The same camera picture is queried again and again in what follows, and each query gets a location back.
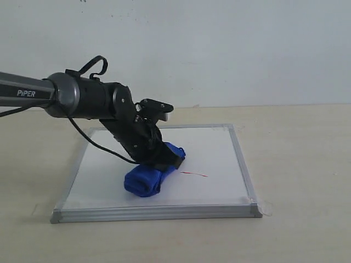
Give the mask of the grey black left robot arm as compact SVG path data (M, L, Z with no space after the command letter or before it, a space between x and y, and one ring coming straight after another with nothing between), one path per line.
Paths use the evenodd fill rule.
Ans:
M40 107L54 118L97 119L127 152L129 163L164 171L178 168L184 160L166 145L156 125L167 120L173 106L152 99L134 102L121 83L103 83L70 71L45 79L2 72L1 106L13 107L7 114Z

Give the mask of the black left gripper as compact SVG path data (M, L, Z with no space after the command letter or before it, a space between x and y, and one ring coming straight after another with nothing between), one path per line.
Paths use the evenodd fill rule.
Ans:
M151 158L156 150L161 148L153 159L155 169L178 169L184 160L184 149L170 142L163 142L157 125L147 119L142 119L135 104L108 106L111 119L101 119L103 126L111 132L114 138L123 146L135 162L142 163Z

